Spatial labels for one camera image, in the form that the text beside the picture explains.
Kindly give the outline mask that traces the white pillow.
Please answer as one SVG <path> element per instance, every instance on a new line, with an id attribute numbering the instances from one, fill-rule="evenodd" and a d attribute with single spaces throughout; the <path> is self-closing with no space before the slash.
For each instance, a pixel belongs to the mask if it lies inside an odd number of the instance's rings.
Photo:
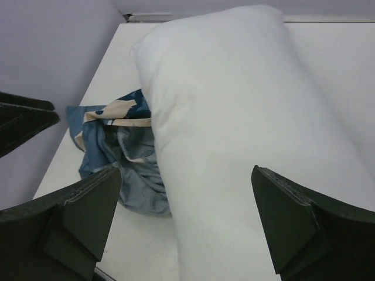
<path id="1" fill-rule="evenodd" d="M 253 5 L 162 23 L 132 48 L 175 225 L 180 280 L 281 280 L 255 166 L 374 212 L 374 177 L 300 61 Z"/>

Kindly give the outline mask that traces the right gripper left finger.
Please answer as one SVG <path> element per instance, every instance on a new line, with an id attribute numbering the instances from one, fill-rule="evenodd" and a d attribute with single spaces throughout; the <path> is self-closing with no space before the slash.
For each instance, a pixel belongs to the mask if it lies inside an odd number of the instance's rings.
<path id="1" fill-rule="evenodd" d="M 121 187 L 107 168 L 1 211 L 1 280 L 111 280 L 102 260 Z"/>

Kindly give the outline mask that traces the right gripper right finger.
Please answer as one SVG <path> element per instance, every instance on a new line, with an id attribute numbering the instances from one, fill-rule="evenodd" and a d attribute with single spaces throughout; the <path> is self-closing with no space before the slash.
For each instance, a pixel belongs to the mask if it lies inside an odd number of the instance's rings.
<path id="1" fill-rule="evenodd" d="M 255 166 L 255 202 L 281 280 L 374 280 L 374 212 Z"/>

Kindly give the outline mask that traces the blue letter print pillowcase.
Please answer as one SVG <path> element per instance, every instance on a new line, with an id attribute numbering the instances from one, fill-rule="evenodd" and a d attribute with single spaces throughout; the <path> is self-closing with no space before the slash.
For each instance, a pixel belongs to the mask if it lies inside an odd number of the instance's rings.
<path id="1" fill-rule="evenodd" d="M 66 108 L 70 137 L 84 152 L 81 178 L 108 168 L 121 172 L 120 203 L 142 215 L 171 214 L 156 160 L 151 112 L 141 90 L 108 105 Z"/>

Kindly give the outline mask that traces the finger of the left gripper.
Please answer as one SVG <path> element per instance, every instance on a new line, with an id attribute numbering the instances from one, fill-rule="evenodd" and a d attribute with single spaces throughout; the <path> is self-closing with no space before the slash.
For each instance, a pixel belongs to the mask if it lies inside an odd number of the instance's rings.
<path id="1" fill-rule="evenodd" d="M 51 102 L 1 92 L 1 156 L 59 121 Z"/>

